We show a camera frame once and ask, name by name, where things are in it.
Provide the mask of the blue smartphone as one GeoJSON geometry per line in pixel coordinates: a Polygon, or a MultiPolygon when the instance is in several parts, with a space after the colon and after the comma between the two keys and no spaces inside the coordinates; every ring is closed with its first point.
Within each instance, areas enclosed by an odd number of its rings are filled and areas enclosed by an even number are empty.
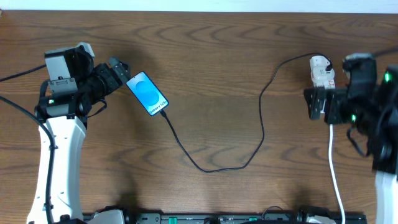
{"type": "Polygon", "coordinates": [[[132,77],[126,85],[150,116],[169,105],[169,101],[145,72],[132,77]]]}

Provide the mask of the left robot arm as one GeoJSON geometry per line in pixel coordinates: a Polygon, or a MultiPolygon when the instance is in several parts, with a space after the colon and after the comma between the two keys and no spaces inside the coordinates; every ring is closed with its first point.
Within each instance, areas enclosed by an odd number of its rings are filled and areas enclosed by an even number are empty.
{"type": "Polygon", "coordinates": [[[88,43],[44,54],[49,79],[40,87],[40,163],[28,223],[81,223],[80,158],[87,121],[96,103],[126,84],[129,64],[116,57],[94,64],[88,43]]]}

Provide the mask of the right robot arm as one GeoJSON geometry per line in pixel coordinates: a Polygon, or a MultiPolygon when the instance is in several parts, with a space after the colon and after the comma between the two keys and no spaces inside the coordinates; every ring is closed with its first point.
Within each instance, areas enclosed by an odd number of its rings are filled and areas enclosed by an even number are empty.
{"type": "Polygon", "coordinates": [[[363,157],[372,156],[376,173],[377,223],[397,223],[397,65],[389,65],[381,82],[377,76],[352,76],[346,88],[308,88],[303,92],[310,119],[325,107],[327,124],[350,123],[367,136],[367,150],[354,139],[363,157]]]}

